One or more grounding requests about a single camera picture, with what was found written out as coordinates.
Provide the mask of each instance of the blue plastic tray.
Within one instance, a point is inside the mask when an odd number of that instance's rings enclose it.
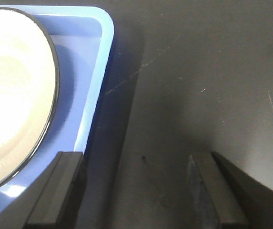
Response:
[[[70,6],[13,7],[35,16],[53,39],[60,94],[50,129],[32,160],[0,187],[0,212],[48,166],[58,151],[84,152],[114,34],[102,9]]]

